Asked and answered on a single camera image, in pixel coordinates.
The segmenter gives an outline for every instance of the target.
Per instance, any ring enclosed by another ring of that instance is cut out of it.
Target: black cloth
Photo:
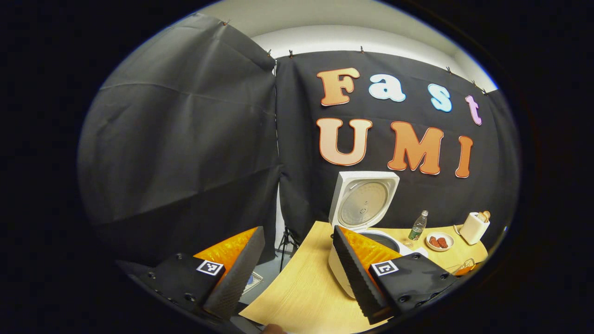
[[[274,60],[220,20],[190,15],[146,41],[86,116],[78,179],[117,259],[156,266],[258,225],[274,257],[279,158]]]
[[[350,98],[342,105],[323,106],[324,86],[317,74],[322,71],[355,68],[354,90],[342,92]],[[382,100],[369,93],[370,77],[396,77],[406,98],[402,102]],[[445,87],[450,94],[450,112],[431,103],[428,85]],[[410,228],[423,210],[429,210],[428,227],[461,224],[469,212],[489,210],[491,226],[482,238],[489,249],[507,224],[519,189],[518,139],[509,108],[501,93],[484,96],[482,91],[455,74],[416,60],[373,52],[312,52],[277,59],[277,128],[282,171],[280,203],[286,226],[303,239],[315,220],[328,221],[339,171],[390,171],[394,155],[394,121],[412,124],[418,140],[429,127],[444,132],[441,140],[438,175],[428,175],[409,167],[394,171],[400,183],[380,228]],[[480,126],[471,117],[465,101],[471,95],[479,105]],[[334,165],[320,155],[320,118],[338,118],[337,148],[353,149],[351,119],[373,122],[368,130],[366,154],[352,166]],[[460,136],[473,140],[470,175],[455,176],[460,160]]]

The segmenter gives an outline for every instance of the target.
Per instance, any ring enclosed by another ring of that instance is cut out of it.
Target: wooden table
[[[385,229],[404,241],[409,229]],[[289,333],[357,333],[384,324],[369,325],[359,304],[342,290],[328,266],[333,230],[329,223],[315,222],[307,237],[283,271],[270,286],[240,315],[252,321],[275,323]],[[427,247],[424,237],[430,232],[446,232],[454,238],[454,247],[436,252]],[[481,242],[468,245],[452,226],[427,228],[412,249],[424,247],[429,259],[444,269],[455,270],[469,258],[479,263],[487,257]]]

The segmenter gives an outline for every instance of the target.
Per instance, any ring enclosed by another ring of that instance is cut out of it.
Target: hand
[[[271,323],[264,328],[261,334],[287,334],[287,332],[283,331],[279,325]]]

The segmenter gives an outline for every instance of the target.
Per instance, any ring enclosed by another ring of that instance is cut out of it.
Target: blue letter
[[[433,104],[433,106],[437,110],[450,112],[450,92],[448,92],[445,87],[441,87],[437,84],[430,84],[427,88],[429,89],[429,94],[433,96],[433,98],[431,99],[431,103]]]
[[[400,81],[393,76],[388,74],[376,74],[372,75],[369,79],[374,83],[369,87],[369,93],[376,99],[391,99],[395,102],[402,102],[405,100],[406,95],[402,93]]]

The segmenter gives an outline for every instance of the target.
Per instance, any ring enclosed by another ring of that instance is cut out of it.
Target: water bottle
[[[412,229],[410,230],[410,233],[409,233],[410,240],[418,240],[419,239],[419,237],[421,236],[421,233],[423,233],[423,230],[427,226],[427,215],[428,214],[429,214],[429,211],[423,210],[423,212],[421,212],[421,215],[416,219],[416,221],[412,225]]]

